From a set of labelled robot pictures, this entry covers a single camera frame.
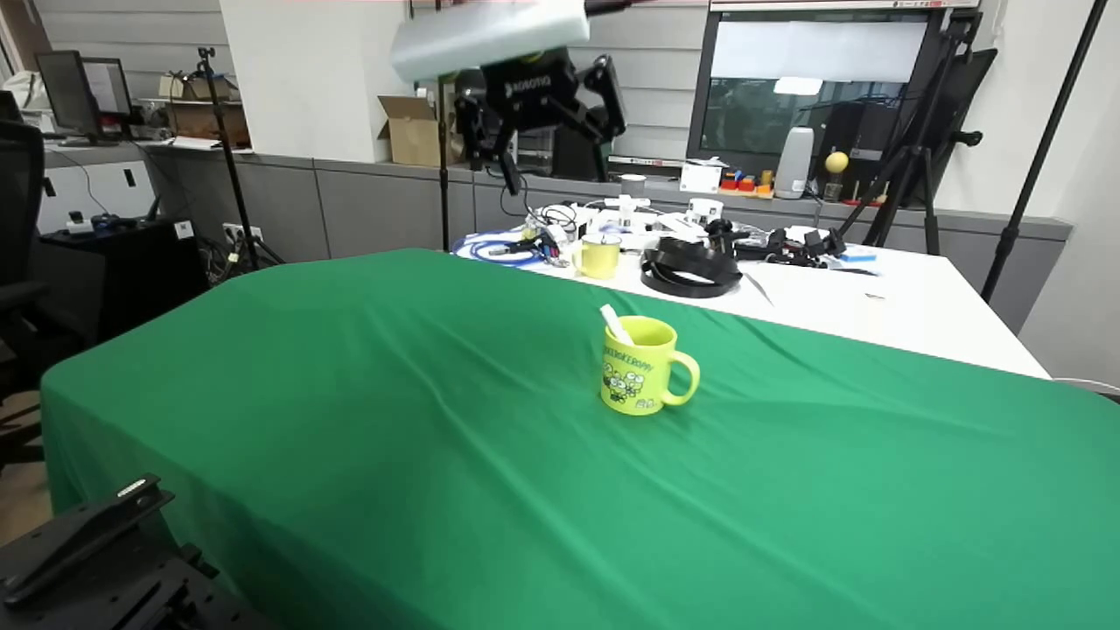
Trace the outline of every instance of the table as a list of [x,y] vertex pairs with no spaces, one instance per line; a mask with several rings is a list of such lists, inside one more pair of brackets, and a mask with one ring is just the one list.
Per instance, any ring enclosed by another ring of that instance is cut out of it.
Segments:
[[1020,344],[1020,334],[985,303],[966,275],[944,254],[917,254],[895,249],[850,249],[875,254],[877,275],[831,274],[805,265],[737,261],[750,279],[722,296],[673,296],[642,283],[642,254],[626,250],[614,279],[586,279],[559,265],[525,265],[547,275],[652,293],[694,307],[815,330],[861,344],[913,349],[926,356],[1050,379],[1046,368]]
[[[598,303],[687,409],[598,401]],[[140,472],[290,627],[1116,627],[1120,414],[433,250],[230,279],[44,373],[58,507]]]

